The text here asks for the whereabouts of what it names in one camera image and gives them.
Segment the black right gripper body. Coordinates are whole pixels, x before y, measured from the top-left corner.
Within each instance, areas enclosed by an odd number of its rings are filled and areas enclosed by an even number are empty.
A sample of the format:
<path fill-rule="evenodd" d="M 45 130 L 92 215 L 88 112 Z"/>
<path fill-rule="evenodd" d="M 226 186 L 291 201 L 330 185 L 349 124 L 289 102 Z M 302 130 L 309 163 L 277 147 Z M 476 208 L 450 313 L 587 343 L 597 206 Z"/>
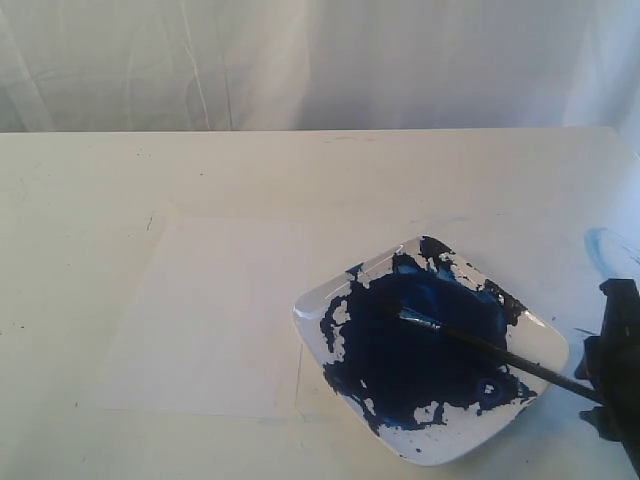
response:
<path fill-rule="evenodd" d="M 599 395 L 599 405 L 580 418 L 599 436 L 622 444 L 639 469 L 639 292 L 632 279 L 609 279 L 600 285 L 606 306 L 598 335 L 584 340 L 574 372 Z"/>

